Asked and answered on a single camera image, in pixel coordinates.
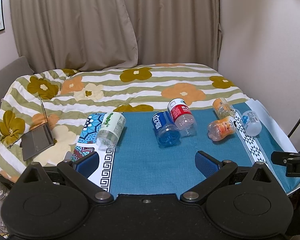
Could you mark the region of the orange peach label cup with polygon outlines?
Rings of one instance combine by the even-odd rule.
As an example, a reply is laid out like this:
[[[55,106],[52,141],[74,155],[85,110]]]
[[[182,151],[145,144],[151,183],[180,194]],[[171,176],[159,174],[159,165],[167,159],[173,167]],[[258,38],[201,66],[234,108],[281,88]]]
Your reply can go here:
[[[211,122],[207,127],[207,136],[212,141],[221,141],[225,137],[235,134],[237,122],[232,116]]]

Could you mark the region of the green white label cup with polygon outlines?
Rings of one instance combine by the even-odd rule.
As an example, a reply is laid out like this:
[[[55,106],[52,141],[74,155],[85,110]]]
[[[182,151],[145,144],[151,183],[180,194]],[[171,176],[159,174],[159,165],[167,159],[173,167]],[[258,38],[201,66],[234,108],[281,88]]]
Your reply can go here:
[[[120,112],[109,112],[104,115],[101,128],[96,137],[96,144],[101,147],[114,147],[119,142],[126,119]]]

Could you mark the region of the red label cup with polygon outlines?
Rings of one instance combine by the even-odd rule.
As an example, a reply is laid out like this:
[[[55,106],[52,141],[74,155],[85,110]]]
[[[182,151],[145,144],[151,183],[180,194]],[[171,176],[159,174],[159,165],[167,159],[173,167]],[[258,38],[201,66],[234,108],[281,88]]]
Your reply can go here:
[[[182,137],[197,134],[196,120],[183,99],[176,98],[171,100],[168,103],[167,109]]]

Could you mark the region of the orange tan label cup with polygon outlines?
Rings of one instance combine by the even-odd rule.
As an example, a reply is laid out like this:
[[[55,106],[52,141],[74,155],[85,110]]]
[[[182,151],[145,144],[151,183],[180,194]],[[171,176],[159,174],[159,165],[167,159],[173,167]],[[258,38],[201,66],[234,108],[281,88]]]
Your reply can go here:
[[[225,98],[217,98],[212,107],[219,119],[224,119],[227,116],[235,117],[235,111]]]

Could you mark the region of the white blue label cup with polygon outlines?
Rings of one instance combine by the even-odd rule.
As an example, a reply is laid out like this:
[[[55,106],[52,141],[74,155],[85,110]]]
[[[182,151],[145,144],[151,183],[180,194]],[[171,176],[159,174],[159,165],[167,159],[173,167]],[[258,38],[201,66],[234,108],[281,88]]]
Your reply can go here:
[[[242,124],[246,135],[255,137],[262,131],[262,124],[254,111],[246,111],[242,114]]]

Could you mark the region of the teal patterned table cloth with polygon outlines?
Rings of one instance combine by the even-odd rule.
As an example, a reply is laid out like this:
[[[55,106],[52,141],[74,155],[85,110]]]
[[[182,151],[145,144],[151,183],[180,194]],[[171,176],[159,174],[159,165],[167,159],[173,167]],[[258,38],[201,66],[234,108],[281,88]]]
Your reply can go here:
[[[263,107],[257,115],[267,124],[256,137],[246,135],[241,118],[252,108],[253,101],[235,105],[237,131],[225,139],[214,142],[207,136],[207,126],[216,119],[211,109],[193,111],[197,122],[197,134],[183,137],[171,147],[160,147],[151,123],[151,112],[125,113],[126,125],[115,148],[99,149],[96,135],[104,115],[88,116],[75,150],[66,158],[77,161],[91,152],[100,158],[98,169],[88,177],[102,189],[118,194],[182,194],[204,180],[196,168],[194,158],[197,151],[204,151],[217,160],[229,159],[239,166],[251,166],[257,161],[267,164],[286,193],[300,188],[300,178],[287,177],[286,169],[271,162],[274,151],[291,151],[295,148],[268,115]]]

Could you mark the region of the grey laptop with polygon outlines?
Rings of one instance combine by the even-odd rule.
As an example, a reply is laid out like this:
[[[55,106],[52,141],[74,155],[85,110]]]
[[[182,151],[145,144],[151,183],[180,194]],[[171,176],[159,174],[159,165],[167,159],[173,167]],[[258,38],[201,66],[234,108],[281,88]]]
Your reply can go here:
[[[29,132],[23,134],[21,137],[20,146],[23,152],[23,161],[27,161],[28,159],[44,152],[55,144],[42,98],[39,98],[39,100],[43,112],[44,122]]]

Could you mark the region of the floral striped duvet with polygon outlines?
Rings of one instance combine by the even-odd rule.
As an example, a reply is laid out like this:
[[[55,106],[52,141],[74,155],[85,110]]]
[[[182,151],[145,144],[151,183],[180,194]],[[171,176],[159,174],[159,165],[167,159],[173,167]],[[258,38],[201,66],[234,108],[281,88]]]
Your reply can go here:
[[[21,136],[46,121],[55,143],[33,160],[52,166],[74,150],[91,113],[162,111],[175,98],[190,109],[205,109],[216,98],[237,104],[248,97],[214,69],[194,63],[93,72],[56,69],[21,76],[1,100],[0,175],[17,181],[29,164],[23,159]]]

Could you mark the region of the grey headboard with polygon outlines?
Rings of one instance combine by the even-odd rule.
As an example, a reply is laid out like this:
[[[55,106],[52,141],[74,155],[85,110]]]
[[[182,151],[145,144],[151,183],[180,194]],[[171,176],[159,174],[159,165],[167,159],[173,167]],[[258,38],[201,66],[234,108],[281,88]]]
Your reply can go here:
[[[30,67],[25,56],[14,60],[2,70],[0,70],[0,106],[1,100],[4,98],[10,85],[19,77],[24,75],[32,75],[34,70]]]

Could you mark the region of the beige curtain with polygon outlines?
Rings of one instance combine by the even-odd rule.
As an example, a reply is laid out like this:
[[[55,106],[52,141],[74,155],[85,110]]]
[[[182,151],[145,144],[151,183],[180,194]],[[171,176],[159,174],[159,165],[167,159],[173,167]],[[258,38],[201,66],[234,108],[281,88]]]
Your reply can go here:
[[[37,73],[218,67],[219,0],[10,0],[10,7],[17,51]]]

